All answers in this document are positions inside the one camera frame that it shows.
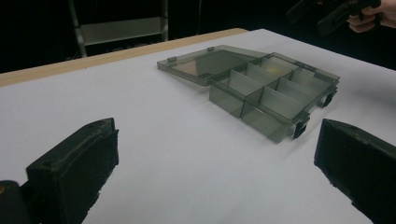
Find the wooden table edge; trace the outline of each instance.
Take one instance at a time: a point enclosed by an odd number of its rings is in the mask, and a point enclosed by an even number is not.
[[[24,81],[39,79],[42,77],[50,77],[61,73],[71,72],[78,69],[93,67],[104,63],[112,63],[128,58],[133,58],[145,54],[155,53],[167,49],[175,49],[191,44],[201,43],[208,40],[222,38],[230,35],[238,35],[248,32],[240,28],[214,32],[204,35],[195,35],[176,40],[146,45],[133,49],[125,49],[111,53],[100,54],[87,58],[81,58],[61,63],[52,63],[38,67],[22,69],[18,71],[0,74],[0,87],[21,83]]]

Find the white tabletop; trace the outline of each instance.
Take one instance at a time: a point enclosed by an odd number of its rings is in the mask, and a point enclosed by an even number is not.
[[[307,130],[275,144],[156,62],[217,45],[278,52],[340,76]],[[396,72],[266,30],[0,88],[0,179],[83,125],[114,118],[118,165],[84,223],[371,223],[313,163],[322,119],[396,145]]]

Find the hand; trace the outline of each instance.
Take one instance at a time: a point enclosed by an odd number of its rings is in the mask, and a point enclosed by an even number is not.
[[[383,26],[396,28],[396,1],[395,0],[382,0],[379,7],[366,7],[361,10],[364,15],[363,20],[360,20],[359,15],[349,16],[347,22],[349,27],[356,33],[369,31],[375,27],[375,14],[380,15],[380,22]]]

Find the plastic organizer box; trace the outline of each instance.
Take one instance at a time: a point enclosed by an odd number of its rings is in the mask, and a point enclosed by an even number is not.
[[[217,46],[157,62],[199,85],[209,100],[279,143],[299,137],[314,107],[329,104],[339,76],[278,53]]]

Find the dark background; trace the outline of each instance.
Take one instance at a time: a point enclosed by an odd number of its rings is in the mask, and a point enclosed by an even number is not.
[[[169,39],[231,28],[272,32],[396,70],[396,30],[380,27],[355,34],[347,24],[321,36],[316,23],[326,12],[316,6],[290,24],[286,12],[297,0],[237,1],[170,0]],[[161,15],[161,0],[75,0],[80,24],[132,20]],[[73,60],[79,57],[67,1],[2,0],[0,3],[0,73]],[[94,45],[89,55],[159,42],[158,35]]]

